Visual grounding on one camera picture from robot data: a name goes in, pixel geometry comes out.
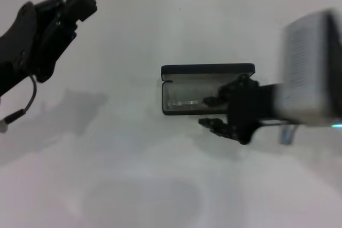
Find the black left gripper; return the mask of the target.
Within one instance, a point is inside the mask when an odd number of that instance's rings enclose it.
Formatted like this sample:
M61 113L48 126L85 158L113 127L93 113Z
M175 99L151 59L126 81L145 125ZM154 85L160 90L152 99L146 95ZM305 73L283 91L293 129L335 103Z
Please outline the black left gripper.
M57 60L76 38L77 22L97 11L96 0L25 3L1 36L1 94L29 75L48 80Z

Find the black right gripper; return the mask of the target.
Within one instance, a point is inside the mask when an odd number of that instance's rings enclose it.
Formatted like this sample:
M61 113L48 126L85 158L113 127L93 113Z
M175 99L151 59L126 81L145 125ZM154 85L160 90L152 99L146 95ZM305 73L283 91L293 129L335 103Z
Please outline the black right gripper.
M219 87L216 96L203 99L206 106L228 103L228 123L218 118L202 118L198 123L219 137L247 145L259 128L280 125L280 117L274 108L275 88L274 84L261 86L258 81L241 75Z

